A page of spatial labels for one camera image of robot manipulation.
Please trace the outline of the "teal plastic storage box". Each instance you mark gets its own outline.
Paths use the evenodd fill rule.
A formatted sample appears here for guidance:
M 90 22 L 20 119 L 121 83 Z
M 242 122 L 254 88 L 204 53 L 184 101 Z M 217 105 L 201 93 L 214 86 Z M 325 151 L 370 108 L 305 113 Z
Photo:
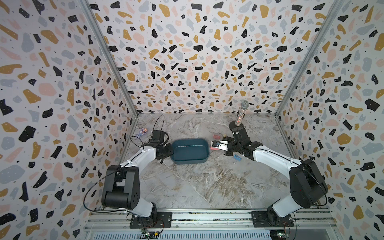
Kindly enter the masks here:
M 180 139 L 172 143 L 171 160 L 177 165 L 202 164 L 210 156 L 210 146 L 202 138 Z

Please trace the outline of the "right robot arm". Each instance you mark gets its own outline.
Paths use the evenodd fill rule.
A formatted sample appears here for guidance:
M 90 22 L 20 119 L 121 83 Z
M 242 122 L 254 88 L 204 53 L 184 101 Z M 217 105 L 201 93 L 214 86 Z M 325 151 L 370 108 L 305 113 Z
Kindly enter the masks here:
M 327 184 L 314 161 L 293 159 L 260 142 L 252 142 L 244 126 L 233 128 L 232 133 L 232 138 L 212 141 L 212 147 L 223 150 L 226 156 L 239 153 L 269 166 L 289 179 L 290 193 L 267 208 L 267 219 L 271 225 L 275 226 L 282 218 L 297 210 L 314 206 L 328 193 Z

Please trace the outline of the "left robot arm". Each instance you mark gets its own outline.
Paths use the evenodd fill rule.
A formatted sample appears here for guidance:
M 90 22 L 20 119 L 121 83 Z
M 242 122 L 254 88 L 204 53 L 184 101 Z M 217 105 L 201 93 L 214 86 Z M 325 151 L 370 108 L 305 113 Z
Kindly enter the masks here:
M 164 162 L 173 155 L 169 134 L 153 130 L 147 142 L 141 142 L 139 151 L 120 165 L 108 167 L 106 175 L 98 180 L 93 187 L 104 182 L 102 206 L 111 208 L 109 213 L 128 211 L 141 220 L 155 221 L 158 210 L 156 204 L 141 197 L 140 174 L 153 161 Z

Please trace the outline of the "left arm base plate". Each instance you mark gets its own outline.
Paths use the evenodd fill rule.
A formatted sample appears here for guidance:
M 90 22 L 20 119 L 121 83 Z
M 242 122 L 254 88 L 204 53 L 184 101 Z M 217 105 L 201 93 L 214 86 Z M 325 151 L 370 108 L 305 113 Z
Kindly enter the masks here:
M 130 229 L 169 229 L 172 224 L 172 212 L 157 212 L 150 217 L 132 217 Z

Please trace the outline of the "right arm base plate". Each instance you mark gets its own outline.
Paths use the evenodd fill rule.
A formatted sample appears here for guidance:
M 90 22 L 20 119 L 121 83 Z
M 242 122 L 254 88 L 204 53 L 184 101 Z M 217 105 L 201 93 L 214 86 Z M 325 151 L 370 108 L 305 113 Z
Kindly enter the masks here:
M 290 214 L 281 218 L 272 213 L 272 211 L 253 211 L 251 212 L 251 220 L 254 228 L 291 228 L 294 226 L 294 221 Z

